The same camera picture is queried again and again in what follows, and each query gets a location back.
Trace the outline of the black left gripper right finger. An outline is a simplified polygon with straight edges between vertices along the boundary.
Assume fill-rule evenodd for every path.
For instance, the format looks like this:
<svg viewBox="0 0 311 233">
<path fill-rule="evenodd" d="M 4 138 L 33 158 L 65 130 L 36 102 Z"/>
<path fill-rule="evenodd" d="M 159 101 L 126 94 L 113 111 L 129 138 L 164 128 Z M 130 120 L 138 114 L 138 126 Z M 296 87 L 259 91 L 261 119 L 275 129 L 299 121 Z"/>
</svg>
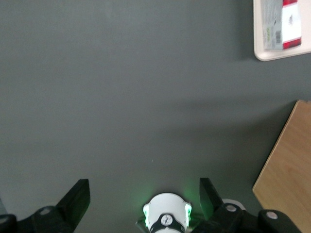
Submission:
<svg viewBox="0 0 311 233">
<path fill-rule="evenodd" d="M 209 178 L 200 179 L 204 219 L 193 233 L 297 233 L 299 228 L 283 212 L 263 209 L 257 216 L 236 204 L 224 203 Z"/>
</svg>

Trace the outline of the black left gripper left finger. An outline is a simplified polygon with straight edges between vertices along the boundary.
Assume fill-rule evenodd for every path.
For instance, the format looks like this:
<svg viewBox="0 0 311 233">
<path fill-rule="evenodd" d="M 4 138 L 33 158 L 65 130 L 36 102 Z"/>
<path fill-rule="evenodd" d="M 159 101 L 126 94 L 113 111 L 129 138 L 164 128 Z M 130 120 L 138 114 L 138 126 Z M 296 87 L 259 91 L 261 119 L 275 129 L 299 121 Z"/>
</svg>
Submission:
<svg viewBox="0 0 311 233">
<path fill-rule="evenodd" d="M 90 204 L 88 179 L 79 179 L 55 206 L 44 206 L 18 221 L 14 214 L 0 216 L 2 233 L 72 233 Z"/>
</svg>

